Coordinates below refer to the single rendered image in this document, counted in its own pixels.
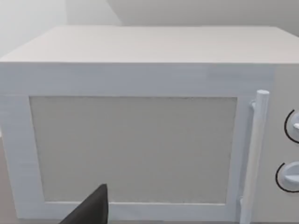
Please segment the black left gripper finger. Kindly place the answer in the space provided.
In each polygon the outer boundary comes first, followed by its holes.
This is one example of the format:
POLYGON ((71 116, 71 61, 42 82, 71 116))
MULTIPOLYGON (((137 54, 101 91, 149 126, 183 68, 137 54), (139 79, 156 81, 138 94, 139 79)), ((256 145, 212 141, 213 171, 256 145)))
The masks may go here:
POLYGON ((108 188, 101 184, 59 224, 107 224, 108 213, 108 188))

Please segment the white microwave knob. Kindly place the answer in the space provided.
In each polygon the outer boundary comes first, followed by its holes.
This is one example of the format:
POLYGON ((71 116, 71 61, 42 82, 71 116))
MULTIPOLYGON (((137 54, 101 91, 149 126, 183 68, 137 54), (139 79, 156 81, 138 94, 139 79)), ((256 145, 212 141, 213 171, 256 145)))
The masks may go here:
POLYGON ((299 144, 299 111, 292 109, 284 121, 284 133, 286 137, 299 144))
POLYGON ((282 163, 275 173, 277 187, 286 193, 299 193, 299 161, 282 163))

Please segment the pale microwave door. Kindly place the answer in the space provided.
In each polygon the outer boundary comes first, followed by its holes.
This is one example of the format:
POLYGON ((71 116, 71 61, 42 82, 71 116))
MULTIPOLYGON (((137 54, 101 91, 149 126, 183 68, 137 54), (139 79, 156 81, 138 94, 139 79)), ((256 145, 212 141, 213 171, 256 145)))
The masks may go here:
POLYGON ((235 221, 250 102, 273 66, 0 63, 17 217, 62 219, 100 184, 111 220, 235 221))

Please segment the pale microwave oven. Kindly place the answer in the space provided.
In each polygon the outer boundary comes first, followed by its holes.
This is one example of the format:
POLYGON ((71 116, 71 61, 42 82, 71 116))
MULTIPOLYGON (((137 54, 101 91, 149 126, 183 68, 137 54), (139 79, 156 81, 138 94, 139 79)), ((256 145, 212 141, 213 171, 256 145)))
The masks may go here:
MULTIPOLYGON (((274 27, 65 26, 0 58, 13 63, 215 63, 273 66, 251 223, 299 224, 299 193, 275 182, 280 164, 299 161, 299 144, 284 133, 288 113, 299 111, 299 38, 274 27)), ((240 221, 254 110, 243 152, 236 222, 240 221)))

